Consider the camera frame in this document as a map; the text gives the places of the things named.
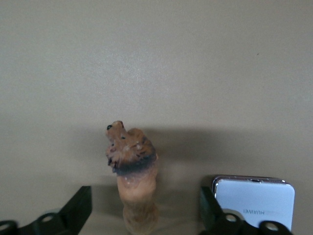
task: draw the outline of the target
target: phone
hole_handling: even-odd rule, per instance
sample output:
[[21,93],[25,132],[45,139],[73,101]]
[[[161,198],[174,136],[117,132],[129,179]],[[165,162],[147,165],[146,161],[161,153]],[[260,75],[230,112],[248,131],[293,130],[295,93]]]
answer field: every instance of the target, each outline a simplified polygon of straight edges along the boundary
[[257,228],[260,222],[270,220],[285,225],[291,231],[295,191],[286,181],[218,175],[213,179],[212,190],[224,212],[234,213]]

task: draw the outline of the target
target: figurine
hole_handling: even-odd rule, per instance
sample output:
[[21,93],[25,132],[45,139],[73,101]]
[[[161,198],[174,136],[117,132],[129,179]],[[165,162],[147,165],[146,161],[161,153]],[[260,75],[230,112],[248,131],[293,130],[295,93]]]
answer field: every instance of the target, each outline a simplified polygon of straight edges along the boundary
[[153,199],[158,160],[156,150],[141,130],[126,131],[121,121],[109,125],[106,135],[110,140],[106,156],[108,165],[117,174],[126,228],[133,235],[148,235],[158,221],[158,209]]

